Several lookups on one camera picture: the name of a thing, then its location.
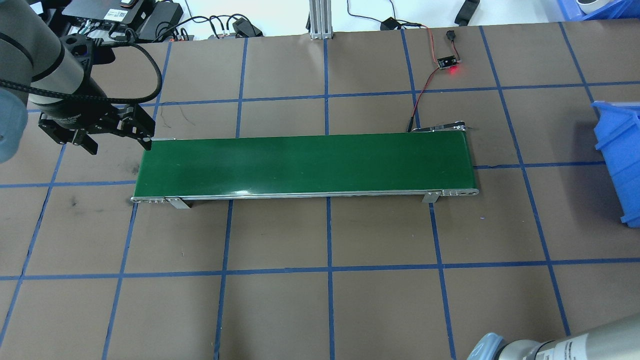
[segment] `black cable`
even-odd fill
[[[402,20],[402,19],[396,19],[396,21],[403,22],[402,26],[415,26],[416,28],[419,28],[419,27],[423,26],[419,22],[410,22],[410,21]]]
[[[169,31],[173,31],[175,29],[177,29],[179,26],[185,25],[187,22],[192,21],[194,19],[205,19],[206,21],[209,22],[209,25],[211,25],[211,29],[213,30],[213,35],[216,35],[216,38],[220,38],[218,36],[218,32],[216,31],[216,27],[213,25],[213,21],[211,21],[210,18],[208,17],[204,17],[204,16],[194,16],[194,17],[190,17],[184,21],[179,22],[178,24],[168,28],[164,33],[160,34],[159,36],[157,36],[154,41],[152,42],[157,42],[158,40],[162,39]]]
[[[228,16],[228,17],[229,17],[229,18],[227,19],[227,30],[229,30],[229,21],[231,21],[231,19],[236,19],[236,20],[237,20],[237,18],[236,18],[237,16],[244,17],[244,19],[245,19],[245,20],[247,20],[247,21],[249,22],[249,24],[253,25],[253,24],[251,23],[251,20],[249,20],[249,18],[248,18],[248,17],[244,16],[244,15],[243,15],[243,14],[241,14],[241,13],[235,13],[235,14],[233,14],[233,15],[222,15],[222,16]]]
[[[372,17],[368,17],[368,16],[364,16],[364,15],[355,15],[351,13],[351,10],[349,9],[349,0],[347,0],[347,13],[353,17],[361,17],[363,19],[369,19],[369,20],[373,20],[373,21],[377,21],[380,24],[382,24],[382,21],[378,20],[378,19],[374,19]]]
[[[137,42],[138,41],[138,34],[136,34],[136,32],[133,29],[126,28],[125,31],[124,31],[124,34],[125,35],[127,35],[127,34],[131,35],[131,39],[129,39],[129,37],[127,37],[127,41],[130,41],[130,42]]]
[[[394,5],[394,0],[389,0],[389,2],[391,3],[391,10],[394,11],[394,19],[395,19],[396,18],[396,6]]]
[[[107,36],[112,39],[112,40],[116,40],[112,35],[114,32],[116,32],[116,29],[118,28],[118,26],[120,26],[119,22],[114,22],[113,25],[111,25],[111,29],[109,29],[109,32],[107,33]]]
[[[183,41],[189,41],[189,33],[185,28],[180,28],[180,36]]]
[[[220,17],[215,16],[215,15],[211,15],[209,17],[209,20],[213,20],[213,19],[218,20],[218,22],[220,23],[220,29],[222,29],[222,32],[224,32],[225,31],[225,25],[222,23],[222,20],[220,19]]]
[[[148,53],[142,46],[138,44],[128,43],[128,42],[117,42],[112,45],[112,47],[122,47],[122,46],[133,46],[136,49],[140,50],[147,60],[153,65],[154,70],[156,72],[157,83],[156,89],[149,95],[144,97],[136,97],[132,99],[120,98],[120,97],[102,97],[102,96],[92,96],[92,95],[80,95],[80,94],[65,94],[61,92],[55,92],[50,90],[44,90],[39,88],[33,88],[31,86],[27,86],[20,83],[14,83],[13,81],[0,79],[0,86],[3,88],[16,90],[20,92],[26,92],[33,95],[39,95],[44,97],[53,97],[54,99],[63,99],[63,100],[72,100],[79,102],[106,102],[108,104],[140,104],[143,102],[147,102],[149,100],[155,99],[158,94],[160,94],[160,90],[162,89],[162,72],[156,64],[156,61],[151,57],[151,54]]]
[[[187,5],[187,10],[189,10],[189,17],[193,17],[193,14],[191,13],[191,8],[189,7],[189,2],[187,0],[184,0],[184,3]]]

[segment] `wire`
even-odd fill
[[[458,50],[456,49],[456,43],[451,40],[451,46],[453,46],[453,51],[456,53],[456,60],[460,61],[460,55],[458,54]]]
[[[427,78],[427,82],[424,84],[424,87],[422,88],[422,91],[420,92],[420,95],[418,95],[418,99],[416,99],[415,101],[415,105],[413,105],[413,111],[411,112],[411,117],[409,119],[409,126],[407,126],[406,128],[406,132],[410,133],[413,129],[413,118],[415,117],[415,112],[418,110],[418,103],[420,103],[420,99],[422,98],[422,94],[424,94],[424,92],[427,90],[427,87],[429,86],[429,84],[431,83],[431,80],[433,80],[433,76],[436,74],[436,72],[438,72],[438,70],[440,70],[440,68],[436,68],[431,75],[429,75],[429,77]]]
[[[113,25],[111,25],[111,29],[109,29],[109,32],[107,33],[107,36],[112,39],[112,40],[116,40],[113,37],[113,33],[116,32],[116,29],[120,26],[119,22],[114,22]]]
[[[190,18],[188,18],[188,19],[186,19],[186,20],[184,20],[184,21],[181,21],[181,22],[179,22],[178,24],[176,24],[176,25],[174,25],[174,26],[172,26],[172,27],[170,27],[170,28],[167,28],[167,30],[166,30],[164,33],[161,33],[160,35],[158,35],[158,36],[154,39],[154,41],[152,41],[152,42],[157,42],[157,41],[159,41],[159,40],[160,40],[160,39],[162,39],[162,38],[163,38],[167,33],[172,32],[173,30],[177,29],[179,26],[182,26],[182,25],[186,24],[187,22],[192,21],[192,20],[194,20],[194,19],[205,19],[206,21],[208,21],[208,22],[209,22],[209,25],[211,25],[211,29],[213,30],[213,35],[216,35],[216,38],[220,38],[220,37],[218,36],[218,32],[216,31],[216,27],[213,25],[213,21],[211,21],[211,18],[204,17],[204,16],[194,16],[194,17],[190,17]],[[159,27],[160,27],[160,25],[161,25],[161,24],[163,24],[163,23],[167,23],[167,22],[166,22],[166,21],[162,21],[162,22],[160,22],[160,23],[156,26],[156,34],[157,34],[157,32],[158,32],[158,28],[159,28]]]
[[[421,27],[427,29],[427,32],[429,33],[429,38],[431,39],[431,58],[433,59],[433,62],[437,65],[438,60],[436,60],[436,54],[434,49],[435,47],[433,45],[433,33],[431,32],[431,29],[429,29],[428,26],[422,25]]]
[[[377,21],[380,24],[382,24],[382,21],[378,20],[378,19],[374,19],[372,17],[368,17],[368,16],[364,16],[364,15],[355,15],[351,13],[351,10],[349,9],[349,0],[347,0],[347,13],[353,17],[361,17],[363,19],[369,19],[369,20],[373,20],[373,21]]]
[[[187,5],[187,10],[189,10],[189,17],[193,17],[193,14],[191,13],[191,8],[189,7],[189,1],[184,0],[184,3]]]
[[[215,15],[211,15],[209,17],[209,20],[213,20],[213,19],[218,20],[218,22],[220,23],[220,28],[222,29],[222,32],[224,33],[225,32],[225,26],[222,24],[222,20],[220,19],[220,17],[215,16]]]
[[[189,33],[185,28],[180,28],[180,36],[182,37],[182,41],[189,41]]]
[[[160,94],[160,90],[162,89],[162,72],[158,67],[156,61],[151,57],[151,54],[147,50],[145,50],[142,46],[134,43],[128,42],[117,42],[112,45],[112,47],[122,47],[122,46],[133,46],[136,49],[140,50],[143,55],[147,58],[147,60],[153,65],[154,70],[156,72],[156,89],[149,95],[144,97],[135,97],[132,99],[119,98],[119,97],[103,97],[103,96],[92,96],[92,95],[80,95],[80,94],[65,94],[61,92],[55,92],[50,90],[44,90],[40,88],[33,88],[31,86],[27,86],[20,83],[14,83],[13,81],[0,79],[0,86],[3,88],[16,90],[20,92],[27,92],[33,95],[39,95],[44,97],[52,97],[54,99],[63,99],[63,100],[71,100],[71,101],[79,101],[79,102],[106,102],[109,104],[140,104],[143,102],[147,102],[149,100],[155,99],[158,94]]]
[[[396,6],[394,5],[394,0],[389,0],[391,3],[391,10],[394,11],[394,19],[396,18]]]
[[[125,31],[124,31],[124,34],[131,36],[131,39],[129,38],[129,36],[127,36],[127,41],[130,41],[130,42],[137,42],[138,41],[138,34],[136,34],[136,32],[133,29],[126,28]]]
[[[102,26],[102,23],[103,23],[102,21],[96,22],[89,31],[84,33],[84,35],[89,35],[90,33],[98,30]]]

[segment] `green belt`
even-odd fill
[[[463,130],[155,141],[134,202],[478,193]]]

